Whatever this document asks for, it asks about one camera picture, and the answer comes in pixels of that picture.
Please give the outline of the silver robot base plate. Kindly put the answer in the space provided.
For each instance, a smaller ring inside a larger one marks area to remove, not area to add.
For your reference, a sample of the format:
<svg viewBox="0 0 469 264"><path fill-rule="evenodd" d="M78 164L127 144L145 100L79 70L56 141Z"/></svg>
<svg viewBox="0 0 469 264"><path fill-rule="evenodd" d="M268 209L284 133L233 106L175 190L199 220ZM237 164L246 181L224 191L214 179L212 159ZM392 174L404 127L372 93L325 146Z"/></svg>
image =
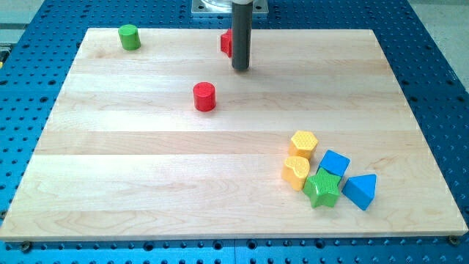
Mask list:
<svg viewBox="0 0 469 264"><path fill-rule="evenodd" d="M232 0L193 0L191 13L197 15L229 14L232 11ZM253 0L253 14L269 13L267 0Z"/></svg>

